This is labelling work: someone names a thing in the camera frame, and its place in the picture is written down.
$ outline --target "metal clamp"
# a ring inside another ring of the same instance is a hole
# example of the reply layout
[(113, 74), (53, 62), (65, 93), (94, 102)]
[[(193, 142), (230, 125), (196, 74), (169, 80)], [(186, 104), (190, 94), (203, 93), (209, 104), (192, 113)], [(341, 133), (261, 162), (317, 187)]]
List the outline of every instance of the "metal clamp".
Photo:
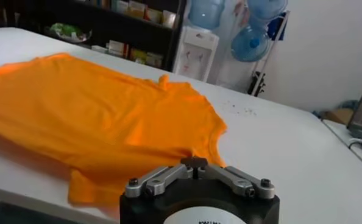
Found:
[[(186, 160), (184, 163), (193, 164), (193, 162), (195, 161)], [(161, 166), (139, 179), (132, 178), (126, 186), (125, 196), (137, 198), (143, 192), (151, 197), (161, 195), (172, 182), (184, 178), (219, 180), (230, 187), (236, 195), (247, 198), (257, 196), (261, 199), (272, 199), (275, 196), (274, 186), (268, 179), (259, 180), (231, 166), (222, 168), (217, 165), (201, 166), (199, 163), (198, 166), (191, 167), (185, 164), (174, 167)]]
[(257, 191), (257, 197), (262, 199), (272, 199), (274, 198), (274, 186), (271, 184), (271, 181), (268, 179), (257, 179), (253, 176), (250, 176), (247, 173), (244, 173), (237, 168), (234, 168), (232, 166), (228, 166), (224, 168), (226, 171), (235, 174), (238, 177), (244, 178), (246, 180), (249, 180), (252, 184), (254, 189)]
[(126, 186), (125, 196), (137, 198), (143, 192), (149, 196), (160, 195), (176, 179), (191, 178), (192, 175), (193, 170), (184, 164), (175, 167), (161, 166), (139, 179), (132, 178)]
[(208, 165), (205, 168), (205, 178), (222, 181), (237, 195), (249, 198), (255, 196), (255, 189), (249, 180), (238, 177), (217, 165)]

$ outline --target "white label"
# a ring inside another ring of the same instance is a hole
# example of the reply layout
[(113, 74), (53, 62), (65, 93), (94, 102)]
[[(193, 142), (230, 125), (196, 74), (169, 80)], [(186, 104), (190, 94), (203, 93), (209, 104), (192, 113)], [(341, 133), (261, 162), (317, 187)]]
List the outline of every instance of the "white label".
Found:
[(200, 206), (173, 213), (163, 224), (246, 224), (246, 222), (225, 210)]
[(123, 52), (124, 43), (120, 43), (114, 40), (109, 41), (109, 49), (113, 51), (120, 51)]
[(112, 7), (113, 7), (113, 9), (115, 9), (115, 7), (116, 7), (116, 12), (127, 13), (127, 11), (128, 11), (128, 2), (121, 1), (121, 0), (114, 0), (112, 2)]

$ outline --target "product box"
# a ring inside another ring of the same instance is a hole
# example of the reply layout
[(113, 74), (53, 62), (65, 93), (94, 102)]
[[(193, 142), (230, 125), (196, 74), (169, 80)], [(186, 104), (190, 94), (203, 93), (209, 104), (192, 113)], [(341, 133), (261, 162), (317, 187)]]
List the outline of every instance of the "product box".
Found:
[(112, 11), (127, 14), (128, 13), (128, 2), (122, 0), (112, 0), (111, 9)]
[(146, 11), (147, 5), (135, 1), (130, 1), (128, 5), (128, 14), (132, 17), (142, 18)]
[(97, 51), (97, 52), (100, 52), (100, 53), (103, 53), (103, 54), (106, 54), (108, 52), (108, 49), (104, 48), (104, 47), (101, 47), (101, 46), (98, 46), (98, 45), (93, 45), (91, 47), (92, 50), (94, 51)]
[(176, 22), (177, 19), (177, 15), (173, 12), (169, 12), (167, 10), (163, 11), (163, 15), (162, 15), (163, 19), (162, 19), (162, 24), (168, 28), (174, 28), (174, 24)]
[(98, 7), (109, 9), (110, 0), (91, 0), (91, 2)]
[(146, 57), (146, 65), (153, 66), (155, 68), (161, 68), (162, 60), (163, 60), (162, 55), (148, 52)]
[(162, 12), (154, 9), (147, 9), (146, 13), (144, 14), (144, 19), (160, 24), (162, 19)]
[(139, 64), (146, 64), (147, 52), (131, 48), (129, 59)]
[(122, 42), (110, 40), (108, 47), (108, 53), (117, 57), (127, 58), (129, 45)]

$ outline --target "white table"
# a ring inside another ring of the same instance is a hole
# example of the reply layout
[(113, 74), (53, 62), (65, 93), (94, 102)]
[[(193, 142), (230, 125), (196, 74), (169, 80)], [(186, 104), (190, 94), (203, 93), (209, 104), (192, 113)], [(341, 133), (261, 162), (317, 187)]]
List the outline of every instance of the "white table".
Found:
[[(93, 52), (19, 29), (0, 29), (0, 65), (69, 52), (110, 69), (157, 80), (159, 69)], [(362, 162), (310, 113), (209, 85), (190, 82), (224, 119), (224, 161), (269, 178), (281, 199), (280, 223), (362, 223)], [(0, 199), (82, 223), (114, 221), (94, 208), (67, 202), (68, 183), (0, 157)]]
[(323, 120), (323, 123), (362, 161), (362, 146), (354, 144), (349, 148), (351, 143), (350, 139), (354, 137), (350, 134), (350, 131), (346, 129), (345, 125), (329, 120)]

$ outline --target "screw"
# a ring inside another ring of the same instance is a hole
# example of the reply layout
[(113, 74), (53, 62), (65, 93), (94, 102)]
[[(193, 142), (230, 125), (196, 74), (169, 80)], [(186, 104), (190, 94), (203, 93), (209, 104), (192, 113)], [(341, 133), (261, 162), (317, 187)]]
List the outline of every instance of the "screw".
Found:
[(128, 185), (129, 186), (134, 186), (134, 185), (137, 185), (138, 184), (138, 179), (135, 177), (135, 178), (131, 178), (129, 181), (128, 181)]
[(261, 179), (261, 186), (262, 187), (270, 187), (271, 181), (269, 179)]
[(154, 193), (153, 193), (153, 191), (152, 191), (151, 189), (146, 188), (146, 189), (144, 190), (144, 196), (145, 196), (146, 198), (152, 198), (152, 197), (154, 196)]
[(249, 198), (254, 198), (254, 197), (255, 197), (255, 190), (254, 190), (254, 188), (252, 188), (252, 187), (246, 188), (246, 190), (245, 190), (245, 195), (246, 195), (247, 197), (249, 197)]

